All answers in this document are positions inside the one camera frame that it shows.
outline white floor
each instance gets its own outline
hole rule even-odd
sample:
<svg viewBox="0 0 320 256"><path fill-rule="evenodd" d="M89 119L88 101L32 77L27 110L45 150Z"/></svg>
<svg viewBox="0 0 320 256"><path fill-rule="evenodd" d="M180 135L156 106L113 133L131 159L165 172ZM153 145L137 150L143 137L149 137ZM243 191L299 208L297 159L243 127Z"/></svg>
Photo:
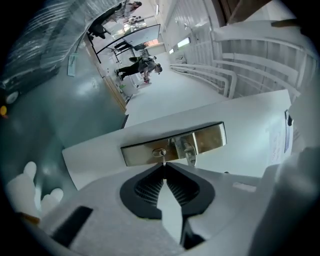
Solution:
<svg viewBox="0 0 320 256"><path fill-rule="evenodd" d="M152 84L131 98L125 127L227 100L207 83L171 71L166 52L159 54L156 62L163 71L151 73Z"/></svg>
<svg viewBox="0 0 320 256"><path fill-rule="evenodd" d="M183 221L181 206L169 189L166 180L163 181L163 186L159 193L157 208L162 212L164 229L179 244Z"/></svg>

